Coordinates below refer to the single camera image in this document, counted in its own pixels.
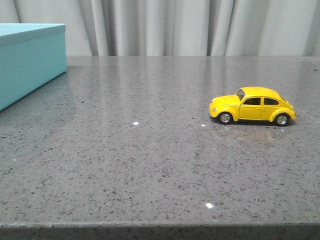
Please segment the yellow toy beetle car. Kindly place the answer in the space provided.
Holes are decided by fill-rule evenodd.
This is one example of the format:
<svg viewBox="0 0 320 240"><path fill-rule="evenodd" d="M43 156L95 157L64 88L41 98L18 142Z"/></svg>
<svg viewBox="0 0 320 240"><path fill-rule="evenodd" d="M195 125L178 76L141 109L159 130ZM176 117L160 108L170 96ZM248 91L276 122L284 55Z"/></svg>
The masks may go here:
<svg viewBox="0 0 320 240"><path fill-rule="evenodd" d="M277 91L261 86L241 87L235 94L215 97L208 110L221 124L268 121L282 127L297 119L294 106L288 100Z"/></svg>

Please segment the light blue box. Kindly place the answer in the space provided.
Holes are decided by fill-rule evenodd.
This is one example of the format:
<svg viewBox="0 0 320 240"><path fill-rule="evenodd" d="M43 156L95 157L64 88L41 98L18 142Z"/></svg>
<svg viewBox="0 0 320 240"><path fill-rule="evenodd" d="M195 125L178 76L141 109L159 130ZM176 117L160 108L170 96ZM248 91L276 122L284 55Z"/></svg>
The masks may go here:
<svg viewBox="0 0 320 240"><path fill-rule="evenodd" d="M0 25L0 108L5 109L67 70L66 25Z"/></svg>

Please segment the grey curtain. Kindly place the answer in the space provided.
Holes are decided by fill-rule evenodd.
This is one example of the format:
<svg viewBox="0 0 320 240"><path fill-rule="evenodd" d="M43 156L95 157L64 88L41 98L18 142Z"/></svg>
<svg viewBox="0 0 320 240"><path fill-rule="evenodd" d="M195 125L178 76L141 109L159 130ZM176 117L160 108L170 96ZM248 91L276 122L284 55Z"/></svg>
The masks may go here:
<svg viewBox="0 0 320 240"><path fill-rule="evenodd" d="M3 0L2 23L64 23L69 56L318 56L317 0Z"/></svg>

